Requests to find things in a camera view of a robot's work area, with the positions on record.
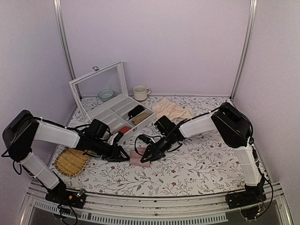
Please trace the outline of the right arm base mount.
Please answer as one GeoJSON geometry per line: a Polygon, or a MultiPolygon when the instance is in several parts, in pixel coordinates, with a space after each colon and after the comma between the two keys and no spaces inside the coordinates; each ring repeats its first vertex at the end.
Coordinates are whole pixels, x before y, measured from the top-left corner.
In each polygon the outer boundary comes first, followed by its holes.
{"type": "Polygon", "coordinates": [[[230,209],[249,206],[255,203],[262,203],[266,200],[263,185],[248,186],[241,192],[230,191],[226,194],[225,200],[230,209]]]}

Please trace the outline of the pink and white underwear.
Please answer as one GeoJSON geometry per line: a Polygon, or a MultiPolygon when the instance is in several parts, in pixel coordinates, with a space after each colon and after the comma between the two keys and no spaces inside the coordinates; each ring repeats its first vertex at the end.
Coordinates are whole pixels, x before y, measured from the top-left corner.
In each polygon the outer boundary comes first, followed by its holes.
{"type": "Polygon", "coordinates": [[[137,150],[141,155],[136,153],[136,151],[134,149],[131,149],[130,154],[129,154],[129,157],[130,157],[129,163],[131,165],[149,168],[151,166],[150,162],[145,162],[145,163],[141,162],[142,156],[144,155],[146,148],[145,147],[137,147],[137,150]]]}

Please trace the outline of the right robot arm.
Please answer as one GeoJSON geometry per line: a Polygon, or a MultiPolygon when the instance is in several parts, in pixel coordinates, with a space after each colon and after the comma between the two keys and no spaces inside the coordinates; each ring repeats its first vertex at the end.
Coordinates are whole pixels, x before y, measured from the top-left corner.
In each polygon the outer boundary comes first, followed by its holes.
{"type": "Polygon", "coordinates": [[[210,112],[185,119],[178,124],[162,116],[154,125],[162,137],[155,142],[149,136],[139,136],[148,145],[142,156],[142,163],[161,159],[176,142],[216,130],[224,143],[237,154],[245,177],[245,187],[248,189],[243,193],[242,200],[246,204],[253,204],[260,198],[259,188],[264,185],[265,178],[259,169],[259,158],[253,147],[253,126],[233,105],[224,102],[210,112]]]}

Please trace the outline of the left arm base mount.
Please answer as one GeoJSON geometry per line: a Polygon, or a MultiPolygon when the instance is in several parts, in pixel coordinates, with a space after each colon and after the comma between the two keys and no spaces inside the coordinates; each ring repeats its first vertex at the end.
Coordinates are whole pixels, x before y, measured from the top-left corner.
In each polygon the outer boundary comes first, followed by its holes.
{"type": "Polygon", "coordinates": [[[53,189],[46,188],[47,194],[45,199],[53,203],[58,203],[59,205],[71,206],[74,208],[82,209],[85,200],[86,194],[84,190],[69,191],[65,183],[60,182],[53,189]]]}

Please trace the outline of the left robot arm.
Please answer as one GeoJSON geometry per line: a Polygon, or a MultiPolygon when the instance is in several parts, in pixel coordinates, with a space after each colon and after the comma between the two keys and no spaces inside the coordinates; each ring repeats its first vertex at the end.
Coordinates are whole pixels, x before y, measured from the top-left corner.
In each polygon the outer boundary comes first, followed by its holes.
{"type": "Polygon", "coordinates": [[[2,139],[6,149],[1,157],[20,164],[46,189],[51,190],[54,199],[66,203],[70,194],[64,189],[65,184],[34,149],[62,145],[106,161],[128,161],[129,155],[118,145],[120,136],[121,133],[112,135],[109,126],[97,119],[89,124],[66,127],[23,110],[3,130],[2,139]]]}

